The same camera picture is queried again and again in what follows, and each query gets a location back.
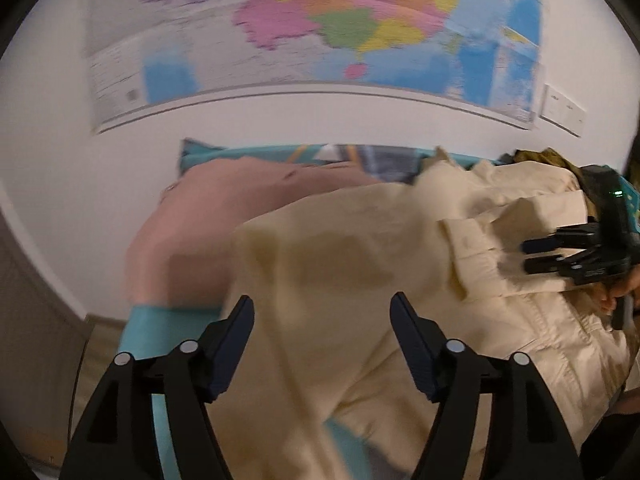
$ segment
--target wooden floor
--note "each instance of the wooden floor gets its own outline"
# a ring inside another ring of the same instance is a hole
[[[89,318],[87,321],[93,324],[94,328],[84,350],[84,358],[78,375],[71,420],[72,434],[76,430],[80,416],[95,387],[118,351],[120,335],[125,325],[124,321],[111,319]]]

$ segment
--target world map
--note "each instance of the world map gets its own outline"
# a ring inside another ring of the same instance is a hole
[[[225,89],[313,82],[404,89],[531,120],[541,0],[92,0],[91,8],[99,124]]]

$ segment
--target light switch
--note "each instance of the light switch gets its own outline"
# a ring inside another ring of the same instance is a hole
[[[567,99],[565,105],[564,118],[562,118],[561,126],[569,130],[572,134],[580,137],[584,130],[584,121],[587,117],[582,108]]]
[[[586,112],[559,91],[546,86],[542,117],[577,137],[584,131]]]
[[[552,123],[561,124],[566,112],[567,98],[560,92],[546,86],[545,105],[542,108],[542,116]]]

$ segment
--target human hand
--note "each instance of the human hand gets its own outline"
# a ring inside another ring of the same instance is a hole
[[[609,415],[612,413],[620,413],[622,415],[640,413],[640,388],[622,392],[616,403],[609,410]]]
[[[640,265],[631,269],[622,280],[616,282],[610,289],[602,283],[595,283],[591,289],[593,299],[600,305],[605,314],[611,314],[616,309],[616,298],[634,293],[635,306],[640,305]]]

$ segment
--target beige jacket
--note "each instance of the beige jacket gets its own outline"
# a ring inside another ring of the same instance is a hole
[[[529,353],[581,445],[625,379],[635,333],[613,332],[583,290],[526,276],[518,246],[585,221],[567,170],[523,162],[465,171],[441,156],[415,186],[305,198],[236,231],[256,325],[228,394],[209,408],[236,478],[347,479],[322,426],[336,418],[411,471],[437,406],[416,390],[388,310],[418,314],[476,352]],[[468,475],[488,429],[483,399]]]

